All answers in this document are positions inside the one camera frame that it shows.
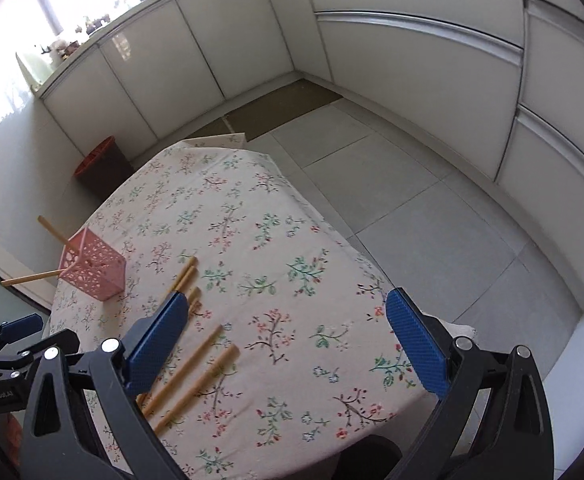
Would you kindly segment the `floral tablecloth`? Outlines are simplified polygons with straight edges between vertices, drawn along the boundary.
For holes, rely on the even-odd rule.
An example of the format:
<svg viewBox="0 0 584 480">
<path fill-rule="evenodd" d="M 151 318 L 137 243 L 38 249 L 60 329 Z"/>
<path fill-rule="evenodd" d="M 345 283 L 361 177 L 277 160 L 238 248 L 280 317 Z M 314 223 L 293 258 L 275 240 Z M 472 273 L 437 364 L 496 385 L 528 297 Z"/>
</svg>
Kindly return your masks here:
<svg viewBox="0 0 584 480">
<path fill-rule="evenodd" d="M 201 289 L 162 373 L 164 387 L 218 325 L 223 332 L 158 422 L 231 344 L 237 359 L 162 433 L 192 479 L 274 479 L 318 463 L 388 422 L 412 439 L 435 398 L 389 326 L 385 276 L 264 154 L 179 142 L 88 219 L 126 259 L 125 290 L 100 302 L 60 283 L 53 332 L 84 350 L 152 314 L 196 256 Z"/>
</svg>

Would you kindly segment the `dark bin with red rim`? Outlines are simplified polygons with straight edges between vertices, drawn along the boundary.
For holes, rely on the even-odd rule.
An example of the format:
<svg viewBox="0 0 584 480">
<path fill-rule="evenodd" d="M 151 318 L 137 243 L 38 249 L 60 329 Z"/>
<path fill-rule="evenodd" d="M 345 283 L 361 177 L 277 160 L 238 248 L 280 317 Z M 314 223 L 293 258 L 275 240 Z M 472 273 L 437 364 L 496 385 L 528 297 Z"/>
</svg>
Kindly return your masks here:
<svg viewBox="0 0 584 480">
<path fill-rule="evenodd" d="M 134 172 L 134 167 L 116 144 L 114 136 L 108 136 L 77 166 L 74 178 L 104 202 Z"/>
</svg>

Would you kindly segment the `white kitchen cabinets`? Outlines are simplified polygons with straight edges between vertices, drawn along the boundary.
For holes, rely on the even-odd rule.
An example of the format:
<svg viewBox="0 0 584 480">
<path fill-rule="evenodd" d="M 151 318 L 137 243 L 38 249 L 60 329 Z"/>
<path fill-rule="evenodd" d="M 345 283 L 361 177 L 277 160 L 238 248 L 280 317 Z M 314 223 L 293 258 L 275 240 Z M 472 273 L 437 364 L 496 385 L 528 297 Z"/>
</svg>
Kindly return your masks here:
<svg viewBox="0 0 584 480">
<path fill-rule="evenodd" d="M 146 0 L 38 96 L 129 157 L 304 76 L 407 129 L 525 226 L 584 306 L 584 0 Z"/>
</svg>

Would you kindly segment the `pink perforated utensil holder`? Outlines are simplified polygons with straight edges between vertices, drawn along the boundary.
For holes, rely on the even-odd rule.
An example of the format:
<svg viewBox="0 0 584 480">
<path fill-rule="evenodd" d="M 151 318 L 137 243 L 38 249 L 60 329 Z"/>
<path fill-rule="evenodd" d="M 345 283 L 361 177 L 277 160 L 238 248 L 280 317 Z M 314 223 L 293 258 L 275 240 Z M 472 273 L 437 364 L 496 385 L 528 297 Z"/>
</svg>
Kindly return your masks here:
<svg viewBox="0 0 584 480">
<path fill-rule="evenodd" d="M 95 300 L 106 301 L 125 290 L 126 259 L 88 228 L 70 238 L 59 269 L 61 281 Z"/>
</svg>

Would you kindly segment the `bamboo chopstick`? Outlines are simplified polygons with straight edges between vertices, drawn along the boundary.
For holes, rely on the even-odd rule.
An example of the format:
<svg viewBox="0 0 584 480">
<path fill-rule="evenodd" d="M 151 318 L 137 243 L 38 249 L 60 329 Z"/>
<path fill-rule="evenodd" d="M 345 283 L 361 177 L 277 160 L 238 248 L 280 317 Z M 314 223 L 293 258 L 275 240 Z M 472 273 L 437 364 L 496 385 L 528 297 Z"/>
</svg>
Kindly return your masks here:
<svg viewBox="0 0 584 480">
<path fill-rule="evenodd" d="M 76 260 L 79 257 L 79 249 L 72 244 L 71 240 L 62 234 L 52 223 L 41 214 L 37 217 L 38 223 L 51 234 L 63 246 L 63 258 Z"/>
<path fill-rule="evenodd" d="M 181 294 L 184 294 L 185 290 L 195 277 L 196 271 L 197 271 L 196 266 L 188 266 L 188 268 L 181 273 L 180 278 L 177 281 L 176 285 L 173 286 L 173 291 L 181 292 Z"/>
<path fill-rule="evenodd" d="M 193 355 L 190 356 L 190 358 L 185 361 L 185 363 L 181 364 L 181 367 L 176 370 L 175 374 L 173 374 L 173 377 L 170 378 L 164 388 L 161 391 L 158 391 L 158 393 L 153 394 L 150 402 L 143 406 L 142 414 L 144 416 L 149 417 L 167 401 L 167 399 L 173 394 L 173 390 L 179 387 L 181 382 L 188 376 L 191 370 L 196 367 L 197 363 L 203 359 L 203 356 L 205 356 L 208 349 L 211 348 L 222 332 L 223 326 L 218 325 L 206 337 L 202 344 L 199 344 L 199 347 L 194 350 Z"/>
<path fill-rule="evenodd" d="M 236 344 L 231 344 L 222 354 L 219 354 L 217 359 L 196 379 L 190 389 L 181 396 L 178 402 L 153 427 L 154 433 L 162 434 L 175 418 L 180 416 L 184 411 L 187 411 L 197 395 L 205 388 L 208 388 L 225 368 L 237 359 L 239 354 L 240 350 Z"/>
<path fill-rule="evenodd" d="M 19 276 L 18 278 L 8 278 L 7 280 L 2 280 L 0 282 L 1 286 L 11 287 L 14 285 L 46 280 L 47 278 L 56 278 L 63 272 L 62 269 L 56 269 L 52 271 L 40 272 L 35 274 L 28 274 L 24 276 Z"/>
<path fill-rule="evenodd" d="M 177 275 L 176 280 L 173 282 L 173 285 L 170 286 L 168 289 L 167 295 L 170 296 L 173 292 L 183 292 L 185 288 L 188 286 L 190 281 L 193 279 L 193 276 L 196 272 L 197 266 L 197 258 L 196 256 L 190 257 L 179 274 Z"/>
</svg>

